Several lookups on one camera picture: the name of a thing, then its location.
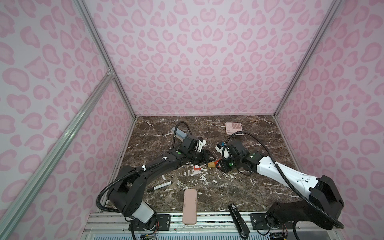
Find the pink calculator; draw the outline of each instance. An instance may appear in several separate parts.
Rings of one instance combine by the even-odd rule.
[[[242,132],[243,128],[241,127],[241,123],[239,122],[226,122],[225,131],[227,132],[227,135],[231,135],[235,132]]]

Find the side wall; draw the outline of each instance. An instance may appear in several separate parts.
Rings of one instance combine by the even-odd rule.
[[[85,0],[139,115],[272,114],[331,0]]]
[[[0,218],[106,73],[71,0],[0,3]]]
[[[110,83],[10,239],[79,239],[131,122]]]
[[[304,171],[334,179],[347,240],[384,235],[383,12],[347,0],[278,116]]]

